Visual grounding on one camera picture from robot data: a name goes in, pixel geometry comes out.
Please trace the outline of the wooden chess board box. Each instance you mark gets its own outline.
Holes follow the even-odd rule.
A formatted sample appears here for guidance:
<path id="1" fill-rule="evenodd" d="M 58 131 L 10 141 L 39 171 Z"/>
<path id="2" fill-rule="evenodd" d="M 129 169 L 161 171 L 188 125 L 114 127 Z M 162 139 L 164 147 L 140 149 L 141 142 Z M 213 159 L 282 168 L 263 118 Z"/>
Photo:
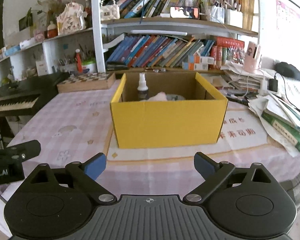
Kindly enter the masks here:
<path id="1" fill-rule="evenodd" d="M 57 85 L 59 93 L 83 92 L 110 89 L 115 82 L 115 74 L 94 73 L 71 76 Z"/>

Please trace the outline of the black electronic keyboard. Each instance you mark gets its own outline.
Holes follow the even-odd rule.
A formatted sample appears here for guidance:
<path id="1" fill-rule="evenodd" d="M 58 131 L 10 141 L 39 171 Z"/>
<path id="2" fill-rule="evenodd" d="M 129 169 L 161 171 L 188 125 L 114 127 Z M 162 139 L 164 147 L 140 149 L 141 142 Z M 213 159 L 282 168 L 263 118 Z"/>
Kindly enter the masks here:
<path id="1" fill-rule="evenodd" d="M 58 72 L 0 87 L 0 117 L 35 115 L 57 94 L 57 85 L 69 77 Z"/>

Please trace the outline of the yellow cardboard box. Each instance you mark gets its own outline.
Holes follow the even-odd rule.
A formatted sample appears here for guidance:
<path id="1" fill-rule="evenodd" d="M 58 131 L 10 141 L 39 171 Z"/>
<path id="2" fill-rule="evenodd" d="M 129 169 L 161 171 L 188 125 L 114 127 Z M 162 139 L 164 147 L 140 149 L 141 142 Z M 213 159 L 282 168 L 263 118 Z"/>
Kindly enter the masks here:
<path id="1" fill-rule="evenodd" d="M 184 135 L 195 123 L 209 134 L 222 127 L 227 98 L 196 72 L 145 74 L 150 97 L 164 92 L 181 96 L 178 101 L 139 101 L 138 73 L 123 74 L 110 110 L 118 145 L 155 144 L 166 136 Z"/>

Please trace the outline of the pink checked tablecloth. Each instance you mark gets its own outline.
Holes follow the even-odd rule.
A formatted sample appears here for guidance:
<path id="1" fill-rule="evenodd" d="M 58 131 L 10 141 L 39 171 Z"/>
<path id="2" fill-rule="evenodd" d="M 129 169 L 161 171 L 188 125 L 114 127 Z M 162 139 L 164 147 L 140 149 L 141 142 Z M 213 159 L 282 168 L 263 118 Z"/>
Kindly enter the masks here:
<path id="1" fill-rule="evenodd" d="M 114 194 L 186 194 L 202 182 L 195 153 L 239 167 L 262 163 L 279 181 L 300 173 L 300 153 L 288 152 L 247 107 L 222 99 L 124 102 L 122 82 L 109 90 L 62 93 L 14 137 L 42 150 L 24 164 L 63 167 L 98 152 L 107 168 L 98 182 Z"/>

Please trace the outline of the white paper placemat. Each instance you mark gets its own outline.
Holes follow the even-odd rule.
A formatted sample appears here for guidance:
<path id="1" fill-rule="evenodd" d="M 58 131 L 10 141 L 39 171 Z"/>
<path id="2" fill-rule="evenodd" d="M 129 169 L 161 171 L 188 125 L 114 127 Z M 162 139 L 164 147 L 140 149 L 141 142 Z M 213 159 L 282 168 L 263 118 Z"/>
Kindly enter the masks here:
<path id="1" fill-rule="evenodd" d="M 195 123 L 194 130 L 186 129 L 184 135 L 166 136 L 155 144 L 136 144 L 128 148 L 118 145 L 113 133 L 107 154 L 108 161 L 148 161 L 190 157 L 200 151 L 205 154 L 259 149 L 269 145 L 268 134 L 259 118 L 247 108 L 230 105 L 226 110 L 222 127 L 211 134 L 204 126 Z"/>

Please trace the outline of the green lid white jar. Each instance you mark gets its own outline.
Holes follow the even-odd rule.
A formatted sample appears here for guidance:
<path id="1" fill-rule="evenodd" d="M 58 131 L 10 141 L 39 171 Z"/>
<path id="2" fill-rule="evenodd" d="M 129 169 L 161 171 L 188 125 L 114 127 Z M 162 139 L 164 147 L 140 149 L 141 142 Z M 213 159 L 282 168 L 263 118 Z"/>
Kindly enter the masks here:
<path id="1" fill-rule="evenodd" d="M 83 73 L 96 73 L 97 64 L 95 59 L 85 60 L 82 62 Z"/>

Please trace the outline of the white bookshelf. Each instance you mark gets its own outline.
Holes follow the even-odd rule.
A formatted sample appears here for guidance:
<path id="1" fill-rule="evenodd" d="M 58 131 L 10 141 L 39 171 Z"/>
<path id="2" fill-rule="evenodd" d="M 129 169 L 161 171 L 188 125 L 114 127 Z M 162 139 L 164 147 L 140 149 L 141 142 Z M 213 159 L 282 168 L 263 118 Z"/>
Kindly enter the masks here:
<path id="1" fill-rule="evenodd" d="M 58 35 L 57 16 L 76 2 L 87 12 L 86 29 Z M 8 77 L 23 80 L 31 70 L 47 75 L 74 70 L 74 57 L 95 59 L 97 72 L 109 70 L 108 54 L 121 34 L 201 38 L 205 35 L 258 37 L 252 31 L 255 0 L 115 0 L 120 19 L 102 21 L 101 0 L 3 0 L 0 31 L 0 87 Z M 198 19 L 171 18 L 170 7 L 195 7 Z"/>

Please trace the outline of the black power adapter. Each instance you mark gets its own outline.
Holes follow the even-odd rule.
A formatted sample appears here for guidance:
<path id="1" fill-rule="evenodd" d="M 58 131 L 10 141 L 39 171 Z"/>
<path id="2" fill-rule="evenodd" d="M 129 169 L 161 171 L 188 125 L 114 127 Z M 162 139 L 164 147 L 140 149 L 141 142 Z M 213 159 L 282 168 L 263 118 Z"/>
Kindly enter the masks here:
<path id="1" fill-rule="evenodd" d="M 269 79 L 268 90 L 272 92 L 278 92 L 278 81 L 277 79 Z"/>

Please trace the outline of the white quilted handbag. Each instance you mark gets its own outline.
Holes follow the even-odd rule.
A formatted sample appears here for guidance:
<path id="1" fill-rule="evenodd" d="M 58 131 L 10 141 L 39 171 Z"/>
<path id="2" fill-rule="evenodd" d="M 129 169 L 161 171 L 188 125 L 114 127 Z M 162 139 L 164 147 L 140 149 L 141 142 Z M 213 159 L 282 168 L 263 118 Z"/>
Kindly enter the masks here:
<path id="1" fill-rule="evenodd" d="M 103 5 L 104 1 L 100 2 L 100 18 L 102 21 L 118 20 L 120 19 L 120 6 L 116 4 L 115 0 L 111 0 L 112 4 Z"/>

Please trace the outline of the floral decorative ornament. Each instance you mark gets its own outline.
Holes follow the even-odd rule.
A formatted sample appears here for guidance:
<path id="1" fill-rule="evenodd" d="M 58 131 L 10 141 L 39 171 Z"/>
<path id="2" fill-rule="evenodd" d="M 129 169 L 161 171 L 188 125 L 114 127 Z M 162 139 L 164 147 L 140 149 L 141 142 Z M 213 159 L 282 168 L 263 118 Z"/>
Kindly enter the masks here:
<path id="1" fill-rule="evenodd" d="M 66 4 L 64 11 L 56 18 L 58 35 L 68 35 L 86 29 L 86 17 L 87 12 L 83 5 L 76 2 Z"/>

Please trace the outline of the green thick book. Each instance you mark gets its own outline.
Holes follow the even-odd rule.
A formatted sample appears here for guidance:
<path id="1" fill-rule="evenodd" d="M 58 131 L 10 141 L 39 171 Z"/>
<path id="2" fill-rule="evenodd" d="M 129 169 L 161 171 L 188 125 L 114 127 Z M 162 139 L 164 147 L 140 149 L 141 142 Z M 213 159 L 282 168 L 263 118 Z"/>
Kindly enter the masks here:
<path id="1" fill-rule="evenodd" d="M 294 129 L 292 126 L 284 123 L 276 117 L 262 112 L 262 118 L 266 120 L 273 128 L 275 128 L 280 134 L 282 134 L 299 152 L 300 152 L 300 132 Z"/>

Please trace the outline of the pink plush toy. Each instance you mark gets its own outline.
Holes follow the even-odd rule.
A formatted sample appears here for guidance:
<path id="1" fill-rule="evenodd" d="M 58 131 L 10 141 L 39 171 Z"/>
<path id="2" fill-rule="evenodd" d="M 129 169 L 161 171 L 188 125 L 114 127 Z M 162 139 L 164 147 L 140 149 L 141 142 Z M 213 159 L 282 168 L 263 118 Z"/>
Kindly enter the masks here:
<path id="1" fill-rule="evenodd" d="M 150 97 L 146 101 L 167 101 L 167 95 L 164 92 L 160 92 L 157 95 Z"/>

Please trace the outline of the white spray bottle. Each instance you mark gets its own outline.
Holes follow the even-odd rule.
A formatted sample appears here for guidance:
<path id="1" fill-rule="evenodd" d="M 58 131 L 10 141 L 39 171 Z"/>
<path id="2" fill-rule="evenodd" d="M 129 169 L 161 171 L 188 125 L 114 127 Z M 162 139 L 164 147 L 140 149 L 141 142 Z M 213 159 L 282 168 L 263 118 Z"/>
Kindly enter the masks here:
<path id="1" fill-rule="evenodd" d="M 139 101 L 147 100 L 149 88 L 147 86 L 145 73 L 139 74 L 139 85 L 137 90 L 138 90 L 138 100 Z"/>

